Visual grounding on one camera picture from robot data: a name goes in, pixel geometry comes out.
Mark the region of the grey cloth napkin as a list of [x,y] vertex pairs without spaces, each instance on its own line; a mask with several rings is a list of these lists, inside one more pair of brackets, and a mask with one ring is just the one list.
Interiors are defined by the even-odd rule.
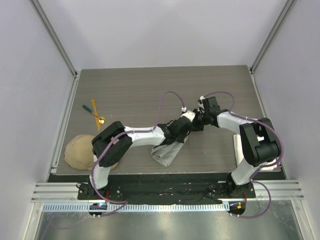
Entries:
[[183,143],[174,142],[169,145],[154,146],[151,149],[151,157],[160,165],[168,167],[178,155],[183,145]]

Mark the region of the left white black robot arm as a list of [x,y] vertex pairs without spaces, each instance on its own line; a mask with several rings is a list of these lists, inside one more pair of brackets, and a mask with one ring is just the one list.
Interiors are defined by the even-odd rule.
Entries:
[[111,168],[131,148],[151,146],[151,157],[168,167],[188,140],[192,128],[192,120],[184,115],[167,124],[142,128],[113,122],[91,141],[93,167],[89,175],[89,194],[97,200],[106,195]]

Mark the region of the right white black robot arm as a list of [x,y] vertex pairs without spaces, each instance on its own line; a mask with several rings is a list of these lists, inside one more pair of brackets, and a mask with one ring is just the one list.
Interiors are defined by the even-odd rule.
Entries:
[[249,187],[249,182],[263,168],[271,167],[282,160],[283,142],[268,118],[253,119],[238,115],[227,109],[213,111],[195,108],[193,127],[202,131],[205,125],[230,130],[240,135],[243,158],[228,174],[226,193],[238,197]]

